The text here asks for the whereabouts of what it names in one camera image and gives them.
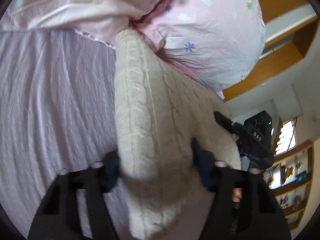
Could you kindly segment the person's right hand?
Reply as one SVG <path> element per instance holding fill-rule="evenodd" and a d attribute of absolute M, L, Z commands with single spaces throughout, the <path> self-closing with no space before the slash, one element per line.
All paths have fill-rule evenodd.
<path fill-rule="evenodd" d="M 240 202 L 242 199 L 242 188 L 234 188 L 233 189 L 233 195 L 232 195 L 232 201 L 235 203 Z"/>

